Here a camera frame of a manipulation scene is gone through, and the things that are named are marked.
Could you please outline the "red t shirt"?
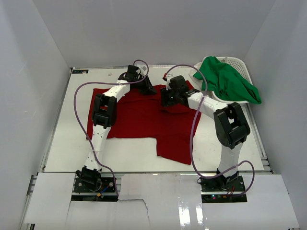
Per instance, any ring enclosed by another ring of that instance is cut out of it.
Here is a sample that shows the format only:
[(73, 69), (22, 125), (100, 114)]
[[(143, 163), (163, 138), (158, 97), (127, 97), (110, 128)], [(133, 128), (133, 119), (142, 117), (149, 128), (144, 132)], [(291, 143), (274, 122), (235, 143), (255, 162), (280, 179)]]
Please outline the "red t shirt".
[(118, 115), (108, 138), (154, 138), (157, 155), (190, 165), (189, 138), (191, 128), (197, 127), (201, 115), (177, 104), (161, 105), (160, 89), (155, 95), (142, 95), (132, 89), (118, 102)]

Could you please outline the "green t shirt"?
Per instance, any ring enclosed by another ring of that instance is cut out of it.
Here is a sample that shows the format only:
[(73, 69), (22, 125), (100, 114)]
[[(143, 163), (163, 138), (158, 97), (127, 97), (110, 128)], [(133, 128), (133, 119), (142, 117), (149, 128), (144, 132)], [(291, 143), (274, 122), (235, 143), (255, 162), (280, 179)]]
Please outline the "green t shirt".
[(203, 77), (202, 90), (208, 87), (217, 98), (224, 101), (261, 104), (258, 89), (231, 65), (223, 63), (217, 57), (208, 56), (202, 61), (199, 74)]

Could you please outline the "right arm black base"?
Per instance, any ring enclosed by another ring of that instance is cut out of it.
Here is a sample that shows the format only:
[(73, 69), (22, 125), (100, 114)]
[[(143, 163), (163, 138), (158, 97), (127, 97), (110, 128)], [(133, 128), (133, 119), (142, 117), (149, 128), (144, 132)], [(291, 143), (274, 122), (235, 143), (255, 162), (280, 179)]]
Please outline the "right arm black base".
[(214, 180), (199, 178), (197, 183), (201, 186), (201, 199), (203, 204), (217, 203), (246, 203), (247, 195), (238, 196), (245, 191), (243, 177), (239, 176), (229, 185), (218, 185)]

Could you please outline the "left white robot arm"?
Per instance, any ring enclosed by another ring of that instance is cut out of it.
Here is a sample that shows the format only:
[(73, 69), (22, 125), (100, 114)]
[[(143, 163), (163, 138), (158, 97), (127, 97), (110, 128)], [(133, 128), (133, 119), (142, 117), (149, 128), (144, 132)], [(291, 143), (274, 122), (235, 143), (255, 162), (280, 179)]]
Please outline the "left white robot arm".
[(111, 86), (103, 94), (97, 94), (94, 97), (93, 105), (91, 106), (92, 115), (92, 135), (89, 136), (77, 114), (76, 98), (79, 89), (85, 85), (92, 84), (91, 82), (80, 85), (74, 94), (73, 107), (75, 116), (83, 132), (86, 135), (87, 140), (90, 143), (91, 150), (88, 153), (87, 160), (81, 170), (77, 170), (76, 174), (79, 179), (90, 190), (97, 191), (102, 184), (101, 169), (109, 167), (100, 163), (98, 156), (101, 154), (102, 149), (105, 146), (106, 138), (111, 130), (111, 127), (115, 124), (117, 119), (117, 103), (125, 96), (131, 89), (138, 89), (142, 94), (152, 95), (156, 94), (156, 90), (151, 85), (148, 77), (149, 67), (145, 64), (143, 67), (136, 66), (137, 60), (133, 65), (129, 65), (126, 72), (121, 74), (115, 83), (108, 83)]

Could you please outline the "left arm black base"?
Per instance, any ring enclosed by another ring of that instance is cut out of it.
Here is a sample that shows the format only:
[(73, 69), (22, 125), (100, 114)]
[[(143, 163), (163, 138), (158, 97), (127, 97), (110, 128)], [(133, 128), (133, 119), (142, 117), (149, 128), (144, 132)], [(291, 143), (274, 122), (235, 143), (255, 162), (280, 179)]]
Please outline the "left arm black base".
[(112, 177), (101, 177), (94, 185), (82, 181), (79, 177), (76, 177), (71, 200), (88, 202), (117, 202), (118, 196), (115, 191), (115, 182)]

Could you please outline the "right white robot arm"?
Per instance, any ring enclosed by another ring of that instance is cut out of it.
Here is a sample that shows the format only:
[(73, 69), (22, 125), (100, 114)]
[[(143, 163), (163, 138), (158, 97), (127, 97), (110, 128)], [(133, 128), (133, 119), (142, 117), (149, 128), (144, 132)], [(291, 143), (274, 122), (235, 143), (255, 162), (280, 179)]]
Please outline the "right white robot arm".
[(221, 159), (216, 176), (202, 176), (202, 182), (210, 180), (220, 188), (228, 188), (239, 176), (239, 155), (243, 143), (250, 134), (250, 127), (238, 103), (226, 104), (216, 101), (197, 89), (190, 89), (183, 76), (167, 81), (160, 90), (163, 107), (184, 105), (202, 113), (214, 121), (216, 136), (220, 141)]

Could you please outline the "white t shirt in basket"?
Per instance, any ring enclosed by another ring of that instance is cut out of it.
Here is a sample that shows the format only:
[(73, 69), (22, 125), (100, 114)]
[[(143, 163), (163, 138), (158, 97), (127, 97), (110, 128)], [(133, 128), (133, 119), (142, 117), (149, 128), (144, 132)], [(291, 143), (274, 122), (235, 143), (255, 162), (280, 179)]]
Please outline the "white t shirt in basket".
[(190, 70), (190, 72), (189, 72), (189, 77), (190, 77), (190, 79), (191, 79), (196, 85), (198, 85), (199, 87), (201, 87), (201, 86), (202, 86), (202, 83), (203, 83), (203, 77), (202, 77), (202, 75), (199, 74), (199, 72), (197, 71), (197, 70), (200, 69), (201, 65), (202, 65), (202, 62), (196, 63), (196, 64), (194, 65), (194, 68), (191, 68), (191, 70)]

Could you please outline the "black label sticker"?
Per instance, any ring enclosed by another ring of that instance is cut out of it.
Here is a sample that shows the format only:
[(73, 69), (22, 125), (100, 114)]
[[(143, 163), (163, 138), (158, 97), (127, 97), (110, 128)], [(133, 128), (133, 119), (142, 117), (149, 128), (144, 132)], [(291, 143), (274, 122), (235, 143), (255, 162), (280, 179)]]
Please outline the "black label sticker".
[(73, 69), (72, 74), (87, 74), (89, 72), (88, 69)]

